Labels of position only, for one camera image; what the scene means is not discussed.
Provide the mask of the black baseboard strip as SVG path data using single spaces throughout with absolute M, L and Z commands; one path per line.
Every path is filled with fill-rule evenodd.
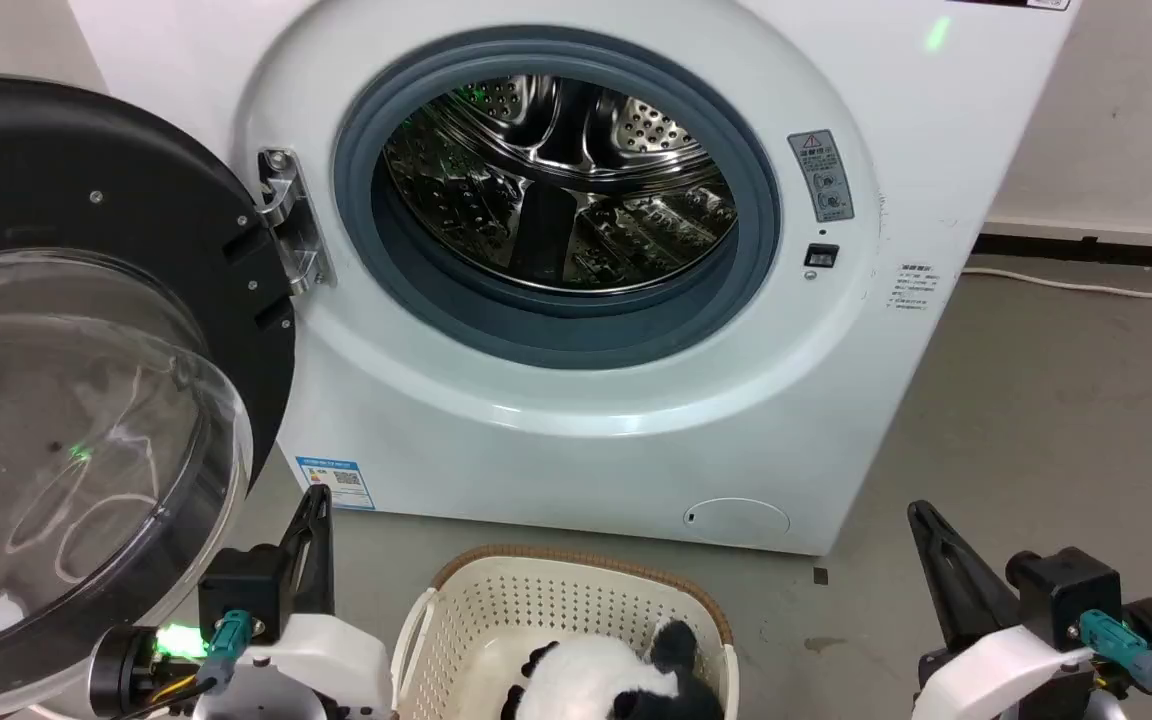
M 1097 236 L 1052 240 L 1015 236 L 1015 234 L 982 233 L 975 240 L 972 253 L 1066 263 L 1151 266 L 1152 268 L 1152 247 L 1105 242 Z

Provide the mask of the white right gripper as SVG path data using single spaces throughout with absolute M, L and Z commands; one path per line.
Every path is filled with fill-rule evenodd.
M 1061 652 L 1020 626 L 1018 597 L 934 505 L 909 503 L 908 520 L 952 652 L 924 657 L 914 720 L 1132 720 L 1126 697 L 1152 698 L 1083 643 Z M 1126 602 L 1123 620 L 1152 647 L 1152 598 Z

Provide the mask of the stainless steel washer drum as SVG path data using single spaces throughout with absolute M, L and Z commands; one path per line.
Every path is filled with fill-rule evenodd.
M 536 291 L 664 285 L 721 249 L 738 219 L 717 161 L 667 109 L 562 76 L 450 88 L 393 129 L 381 158 L 431 241 Z

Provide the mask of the white front-load washing machine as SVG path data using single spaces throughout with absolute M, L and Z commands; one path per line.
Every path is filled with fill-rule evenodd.
M 278 444 L 356 462 L 374 511 L 699 541 L 708 498 L 776 506 L 770 551 L 824 555 L 890 429 L 1005 182 L 1079 0 L 67 0 L 103 86 L 191 132 L 255 188 L 298 156 L 338 285 L 294 302 Z M 780 190 L 767 281 L 712 338 L 609 370 L 472 350 L 391 300 L 334 199 L 340 123 L 367 82 L 475 29 L 585 29 L 712 83 Z M 855 217 L 819 223 L 787 137 L 828 129 Z M 841 247 L 831 270 L 809 243 Z M 941 274 L 886 306 L 902 263 Z

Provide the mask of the grey warning sticker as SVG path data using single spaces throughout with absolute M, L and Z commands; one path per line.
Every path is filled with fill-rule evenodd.
M 806 183 L 819 223 L 846 222 L 855 217 L 849 179 L 835 137 L 828 129 L 787 137 Z

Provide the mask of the white plastic laundry basket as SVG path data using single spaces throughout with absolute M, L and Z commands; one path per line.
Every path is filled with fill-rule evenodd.
M 532 651 L 599 635 L 646 659 L 657 628 L 684 621 L 698 639 L 695 673 L 738 717 L 732 628 L 707 592 L 643 564 L 567 550 L 488 544 L 431 579 L 404 620 L 391 665 L 392 720 L 509 720 Z

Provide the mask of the blue energy label sticker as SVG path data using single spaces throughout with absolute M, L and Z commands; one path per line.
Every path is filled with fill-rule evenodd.
M 329 488 L 332 501 L 339 509 L 374 511 L 376 502 L 362 478 L 361 468 L 353 461 L 326 457 L 294 458 L 306 487 Z

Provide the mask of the black and white panda plush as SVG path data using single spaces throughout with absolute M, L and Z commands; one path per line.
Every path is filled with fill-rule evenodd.
M 680 619 L 658 623 L 646 655 L 607 635 L 553 641 L 530 653 L 500 720 L 723 720 L 696 662 L 698 638 Z

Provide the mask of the grey rubber door gasket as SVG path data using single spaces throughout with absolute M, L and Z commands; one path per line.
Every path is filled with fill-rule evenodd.
M 738 219 L 723 247 L 672 281 L 612 296 L 530 290 L 452 258 L 408 213 L 385 168 L 384 142 L 450 88 L 515 74 L 593 82 L 667 109 L 730 184 Z M 755 300 L 781 245 L 780 190 L 748 120 L 677 61 L 585 29 L 475 29 L 404 54 L 349 105 L 332 170 L 349 242 L 391 300 L 454 342 L 526 366 L 609 370 L 685 351 Z

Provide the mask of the small text sticker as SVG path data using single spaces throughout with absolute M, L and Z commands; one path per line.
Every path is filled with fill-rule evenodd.
M 893 310 L 924 311 L 934 304 L 941 274 L 924 263 L 902 263 L 888 291 L 886 306 Z

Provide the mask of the round filter cover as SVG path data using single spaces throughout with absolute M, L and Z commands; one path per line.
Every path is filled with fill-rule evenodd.
M 684 528 L 694 538 L 728 547 L 774 548 L 790 526 L 785 511 L 755 498 L 708 498 L 684 514 Z

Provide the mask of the metal door hinge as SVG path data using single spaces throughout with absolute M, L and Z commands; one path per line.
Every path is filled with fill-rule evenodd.
M 293 296 L 338 285 L 305 183 L 291 149 L 264 147 L 257 154 L 262 223 L 273 232 Z

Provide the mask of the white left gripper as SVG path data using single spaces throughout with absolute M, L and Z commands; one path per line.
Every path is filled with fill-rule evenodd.
M 157 691 L 188 682 L 214 632 L 191 628 L 195 646 L 170 642 L 172 626 L 114 626 L 91 653 L 90 707 L 103 720 L 389 720 L 387 647 L 335 612 L 332 488 L 308 487 L 285 529 L 275 644 L 243 653 L 223 694 L 146 714 Z

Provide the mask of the black washer door, clear glass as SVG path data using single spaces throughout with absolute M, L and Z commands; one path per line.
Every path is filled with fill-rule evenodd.
M 0 717 L 192 591 L 291 395 L 291 282 L 227 164 L 0 76 Z

